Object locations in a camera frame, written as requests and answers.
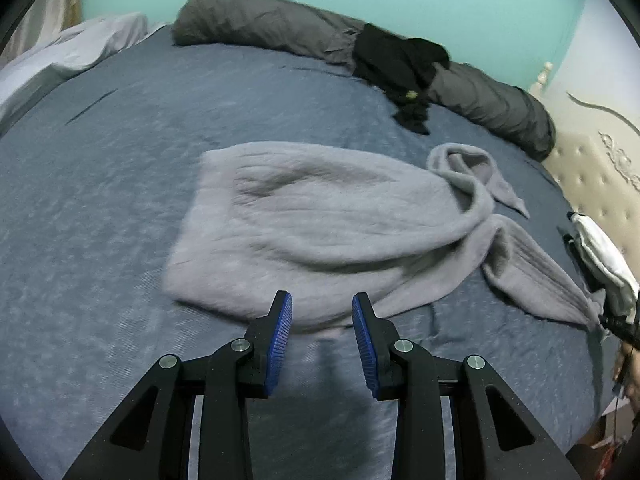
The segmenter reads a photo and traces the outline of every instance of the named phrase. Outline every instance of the cream headboard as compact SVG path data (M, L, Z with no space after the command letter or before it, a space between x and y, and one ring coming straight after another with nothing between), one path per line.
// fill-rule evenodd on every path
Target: cream headboard
M640 278L640 129L614 105L568 93L547 100L545 72L530 92L556 124L556 146L543 162L574 211L593 218Z

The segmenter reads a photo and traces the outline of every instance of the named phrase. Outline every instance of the blue bedsheet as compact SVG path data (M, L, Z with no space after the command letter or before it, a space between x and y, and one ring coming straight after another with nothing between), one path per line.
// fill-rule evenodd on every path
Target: blue bedsheet
M45 480L62 477L158 357L209 354L244 332L160 290L204 151L292 140L423 167L442 142L479 146L531 218L497 212L576 276L558 232L571 228L568 204L538 163L444 108L431 107L430 136L393 112L340 68L251 47L176 47L164 28L12 127L0 140L0 414ZM436 355L485 356L563 450L610 399L615 342L603 350L583 330L524 314L480 272L394 322ZM293 336L276 394L250 403L255 477L387 479L395 410L371 399L353 330ZM452 478L450 444L447 463Z

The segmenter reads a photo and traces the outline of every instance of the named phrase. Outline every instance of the fuzzy knit fabric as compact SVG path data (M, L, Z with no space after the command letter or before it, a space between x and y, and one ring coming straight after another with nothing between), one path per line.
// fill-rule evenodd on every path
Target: fuzzy knit fabric
M251 142L202 155L164 275L172 298L251 320L277 290L293 327L351 323L367 292L389 317L438 300L473 270L535 316L598 325L599 306L494 200L527 214L491 156L444 144L427 169L374 153Z

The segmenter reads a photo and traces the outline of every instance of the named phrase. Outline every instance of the person's hand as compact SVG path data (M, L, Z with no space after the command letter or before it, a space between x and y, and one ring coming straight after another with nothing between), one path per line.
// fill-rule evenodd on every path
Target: person's hand
M616 358L616 365L613 367L614 380L620 373L622 363L625 356L632 353L633 347L628 343L622 343L618 357ZM634 350L631 356L631 362L628 368L625 381L625 395L631 402L631 408L634 413L640 412L640 351Z

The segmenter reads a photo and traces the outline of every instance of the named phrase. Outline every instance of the curtain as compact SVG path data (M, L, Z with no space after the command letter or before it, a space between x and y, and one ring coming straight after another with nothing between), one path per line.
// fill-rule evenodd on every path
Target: curtain
M80 21L80 0L35 0L0 54L0 68Z

